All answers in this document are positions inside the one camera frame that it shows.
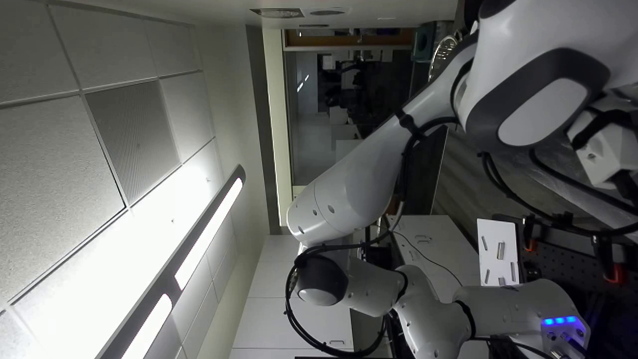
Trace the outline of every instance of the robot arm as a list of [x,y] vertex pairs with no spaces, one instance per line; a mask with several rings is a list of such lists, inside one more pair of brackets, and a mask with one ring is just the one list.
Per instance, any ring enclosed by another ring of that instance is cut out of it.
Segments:
[[[601,91],[638,81],[638,3],[612,3],[486,0],[480,36],[461,42],[403,112],[416,126],[456,116],[468,137],[488,151],[529,148],[579,124]],[[392,116],[315,179],[288,209],[292,234],[313,247],[374,222],[390,201],[410,136]],[[372,316],[394,309],[417,359],[454,359],[469,338],[496,334],[516,335],[549,354],[553,344],[541,334],[543,320],[552,317],[572,318],[564,329],[585,333],[579,343],[587,345],[589,328],[567,294],[548,280],[516,288],[462,287],[454,303],[441,303],[416,267],[387,271],[338,252],[322,257],[298,271],[300,298]]]

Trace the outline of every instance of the black pegboard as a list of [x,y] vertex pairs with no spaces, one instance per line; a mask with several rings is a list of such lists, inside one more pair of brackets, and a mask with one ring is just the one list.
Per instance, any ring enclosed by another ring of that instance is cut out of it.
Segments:
[[638,358],[638,273],[627,271],[623,285],[608,283],[594,257],[543,242],[538,242],[535,252],[521,250],[519,255],[524,265],[532,264],[541,277],[563,287],[581,315],[591,306],[592,297],[605,297],[593,328],[590,359]]

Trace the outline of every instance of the ceiling light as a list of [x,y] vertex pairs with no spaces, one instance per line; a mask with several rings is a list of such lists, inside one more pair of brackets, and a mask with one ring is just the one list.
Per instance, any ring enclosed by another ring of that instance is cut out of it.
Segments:
[[195,271],[195,268],[197,268],[197,265],[206,253],[206,249],[211,244],[212,239],[215,237],[215,234],[217,234],[219,227],[221,227],[222,222],[224,222],[224,219],[228,215],[228,212],[237,199],[237,196],[239,196],[239,192],[241,191],[242,186],[243,183],[241,179],[237,178],[232,187],[230,187],[230,190],[228,190],[226,196],[224,196],[224,199],[221,201],[221,204],[215,211],[215,214],[212,215],[211,220],[202,231],[202,234],[199,236],[199,238],[197,238],[197,241],[184,259],[184,262],[182,262],[182,265],[177,270],[177,273],[175,273],[175,280],[179,285],[179,289],[184,290],[184,288],[186,287],[186,284]]
[[172,309],[173,303],[163,294],[122,355],[122,359],[143,359]]

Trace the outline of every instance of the ceiling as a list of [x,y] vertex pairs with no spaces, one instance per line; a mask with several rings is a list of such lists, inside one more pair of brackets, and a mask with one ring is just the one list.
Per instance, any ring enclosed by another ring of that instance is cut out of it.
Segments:
[[[452,20],[457,0],[72,0],[184,22],[246,23],[273,28],[300,24],[329,27],[410,27],[432,20]],[[340,15],[266,19],[252,8],[342,8]]]

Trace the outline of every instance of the pegboard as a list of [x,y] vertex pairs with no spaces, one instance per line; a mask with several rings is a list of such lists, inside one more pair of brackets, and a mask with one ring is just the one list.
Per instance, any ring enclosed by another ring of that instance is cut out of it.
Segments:
[[626,272],[622,286],[608,283],[594,257],[543,242],[538,242],[536,252],[520,250],[519,255],[523,264],[539,269],[542,278],[564,288],[581,315],[593,296],[605,295],[604,310],[592,333],[590,359],[638,357],[638,273]]

